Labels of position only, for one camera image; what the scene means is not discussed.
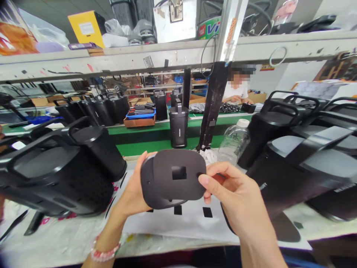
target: square hole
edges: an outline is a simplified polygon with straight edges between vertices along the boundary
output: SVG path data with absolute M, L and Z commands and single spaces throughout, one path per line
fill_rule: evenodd
M 186 167 L 173 166 L 171 171 L 173 180 L 187 179 Z

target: white bottle cap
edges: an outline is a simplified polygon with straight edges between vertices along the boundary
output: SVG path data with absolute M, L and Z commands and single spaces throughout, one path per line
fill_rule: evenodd
M 239 126 L 240 128 L 247 128 L 249 125 L 249 120 L 247 119 L 239 119 L 237 122 L 237 126 Z

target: person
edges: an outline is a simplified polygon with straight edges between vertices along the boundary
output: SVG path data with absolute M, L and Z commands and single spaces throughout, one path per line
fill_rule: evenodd
M 94 250 L 110 252 L 118 246 L 126 219 L 151 209 L 144 201 L 140 180 L 141 165 L 149 155 L 144 152 L 139 157 L 134 173 L 114 205 Z M 199 176 L 199 182 L 206 188 L 203 195 L 206 204 L 211 202 L 211 194 L 221 201 L 229 224 L 240 239 L 244 268 L 287 268 L 259 186 L 253 179 L 228 162 L 216 162 L 207 167 L 207 174 Z M 90 254 L 82 267 L 110 268 L 114 259 L 111 257 L 98 262 Z
M 232 63 L 229 68 L 228 81 L 222 102 L 236 104 L 241 101 L 242 103 L 254 104 L 254 102 L 248 98 L 248 80 L 254 72 L 255 66 L 234 66 L 234 63 Z

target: black foam piece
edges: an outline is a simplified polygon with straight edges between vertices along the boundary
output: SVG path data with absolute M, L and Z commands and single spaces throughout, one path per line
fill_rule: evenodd
M 154 157 L 145 159 L 141 166 L 141 188 L 145 202 L 153 209 L 174 207 L 187 202 L 186 200 L 168 200 L 158 195 L 154 180 Z
M 198 181 L 206 173 L 203 157 L 190 150 L 162 150 L 154 157 L 157 193 L 165 199 L 198 200 L 205 188 Z

